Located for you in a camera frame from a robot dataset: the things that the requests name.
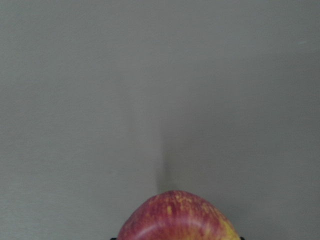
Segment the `lone red yellow apple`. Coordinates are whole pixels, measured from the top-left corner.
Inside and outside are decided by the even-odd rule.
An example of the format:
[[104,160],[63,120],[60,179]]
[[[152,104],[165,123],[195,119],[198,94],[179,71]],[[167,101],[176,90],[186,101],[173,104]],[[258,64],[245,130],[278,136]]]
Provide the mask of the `lone red yellow apple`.
[[120,228],[118,240],[240,240],[228,218],[204,198],[171,190],[143,202]]

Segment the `brown paper table cover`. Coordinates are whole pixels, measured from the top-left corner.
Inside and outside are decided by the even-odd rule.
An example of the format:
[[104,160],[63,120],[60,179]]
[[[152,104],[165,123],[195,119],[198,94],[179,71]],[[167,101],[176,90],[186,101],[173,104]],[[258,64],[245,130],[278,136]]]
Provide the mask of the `brown paper table cover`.
[[1,239],[108,240],[167,190],[319,239],[319,1],[1,1]]

